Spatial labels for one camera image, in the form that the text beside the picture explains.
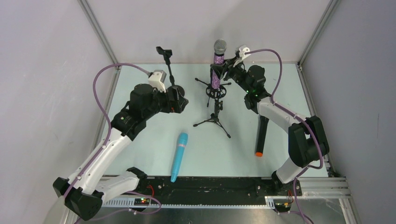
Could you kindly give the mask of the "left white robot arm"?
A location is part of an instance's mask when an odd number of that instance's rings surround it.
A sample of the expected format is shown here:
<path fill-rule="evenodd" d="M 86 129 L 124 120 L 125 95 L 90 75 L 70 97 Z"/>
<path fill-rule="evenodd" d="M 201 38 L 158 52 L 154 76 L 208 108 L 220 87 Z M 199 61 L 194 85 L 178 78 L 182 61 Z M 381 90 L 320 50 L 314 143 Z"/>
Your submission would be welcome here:
<path fill-rule="evenodd" d="M 58 177 L 53 182 L 63 206 L 88 221 L 105 202 L 136 189 L 139 181 L 147 176 L 135 167 L 108 181 L 100 179 L 118 154 L 146 128 L 151 117 L 160 112 L 182 113 L 188 103 L 179 85 L 172 85 L 164 92 L 149 84 L 136 85 L 130 92 L 130 99 L 111 121 L 107 136 L 84 163 L 68 178 Z"/>

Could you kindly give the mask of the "tripod shock mount stand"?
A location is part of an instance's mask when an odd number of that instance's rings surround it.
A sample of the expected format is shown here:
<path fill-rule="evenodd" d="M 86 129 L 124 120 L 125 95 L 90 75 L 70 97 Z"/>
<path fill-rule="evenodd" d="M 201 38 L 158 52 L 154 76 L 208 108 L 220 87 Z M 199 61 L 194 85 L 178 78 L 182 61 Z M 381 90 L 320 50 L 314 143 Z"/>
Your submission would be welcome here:
<path fill-rule="evenodd" d="M 193 127 L 197 127 L 203 123 L 214 123 L 218 125 L 222 130 L 226 133 L 228 138 L 231 138 L 231 135 L 226 131 L 219 119 L 219 113 L 223 110 L 223 101 L 221 100 L 227 93 L 225 88 L 226 85 L 231 85 L 231 82 L 220 84 L 218 89 L 212 88 L 210 84 L 207 84 L 207 88 L 205 90 L 206 95 L 208 96 L 207 107 L 209 107 L 210 99 L 214 99 L 214 112 L 211 114 L 209 119 L 206 119 L 202 122 L 193 124 Z"/>

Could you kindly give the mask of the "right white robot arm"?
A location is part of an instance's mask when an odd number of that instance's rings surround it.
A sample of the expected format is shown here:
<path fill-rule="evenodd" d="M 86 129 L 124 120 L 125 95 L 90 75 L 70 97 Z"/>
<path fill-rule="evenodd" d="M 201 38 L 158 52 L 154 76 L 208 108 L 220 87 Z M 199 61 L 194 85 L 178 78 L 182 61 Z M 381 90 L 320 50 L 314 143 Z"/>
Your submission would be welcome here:
<path fill-rule="evenodd" d="M 323 157 L 330 148 L 321 119 L 305 117 L 273 100 L 264 87 L 263 67 L 252 65 L 245 69 L 241 60 L 233 58 L 225 60 L 222 65 L 212 64 L 211 69 L 220 79 L 232 79 L 246 92 L 246 108 L 260 115 L 262 123 L 272 121 L 287 133 L 289 157 L 272 174 L 271 179 L 276 186 L 294 181 L 304 170 L 314 167 L 312 163 L 315 161 L 319 161 L 318 169 L 323 167 Z"/>

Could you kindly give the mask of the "black microphone orange end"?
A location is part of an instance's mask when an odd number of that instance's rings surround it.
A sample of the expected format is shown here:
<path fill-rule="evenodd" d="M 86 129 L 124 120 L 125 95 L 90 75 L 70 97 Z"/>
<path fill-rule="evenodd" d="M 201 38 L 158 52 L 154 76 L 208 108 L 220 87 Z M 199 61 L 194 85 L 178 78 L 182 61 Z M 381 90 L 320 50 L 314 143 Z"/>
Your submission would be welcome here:
<path fill-rule="evenodd" d="M 255 145 L 255 156 L 257 156 L 257 157 L 263 156 L 268 123 L 269 123 L 268 118 L 266 118 L 264 116 L 259 117 L 259 124 L 258 124 L 258 130 L 257 130 L 257 135 L 256 135 L 256 145 Z"/>

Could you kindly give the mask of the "purple glitter microphone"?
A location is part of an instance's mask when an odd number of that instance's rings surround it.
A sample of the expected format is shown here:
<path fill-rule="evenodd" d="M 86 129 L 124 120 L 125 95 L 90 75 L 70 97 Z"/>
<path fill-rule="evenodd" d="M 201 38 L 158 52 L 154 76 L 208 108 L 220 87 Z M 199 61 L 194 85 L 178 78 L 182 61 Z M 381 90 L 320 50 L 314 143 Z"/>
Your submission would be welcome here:
<path fill-rule="evenodd" d="M 217 39 L 214 43 L 214 56 L 213 64 L 214 68 L 211 67 L 211 87 L 213 89 L 220 88 L 220 76 L 221 76 L 221 66 L 224 63 L 224 55 L 227 49 L 227 43 L 224 39 Z"/>

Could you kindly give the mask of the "blue microphone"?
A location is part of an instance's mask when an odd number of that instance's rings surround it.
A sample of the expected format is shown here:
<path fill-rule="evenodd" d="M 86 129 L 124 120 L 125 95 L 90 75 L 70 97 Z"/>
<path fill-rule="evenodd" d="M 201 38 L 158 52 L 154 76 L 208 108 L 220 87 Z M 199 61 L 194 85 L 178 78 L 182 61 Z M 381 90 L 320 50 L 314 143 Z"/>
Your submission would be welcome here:
<path fill-rule="evenodd" d="M 174 160 L 173 160 L 172 167 L 171 167 L 171 176 L 170 176 L 171 182 L 175 182 L 178 177 L 182 159 L 183 159 L 184 150 L 187 145 L 187 142 L 188 142 L 188 134 L 180 133 L 180 135 L 177 139 L 176 151 L 175 151 Z"/>

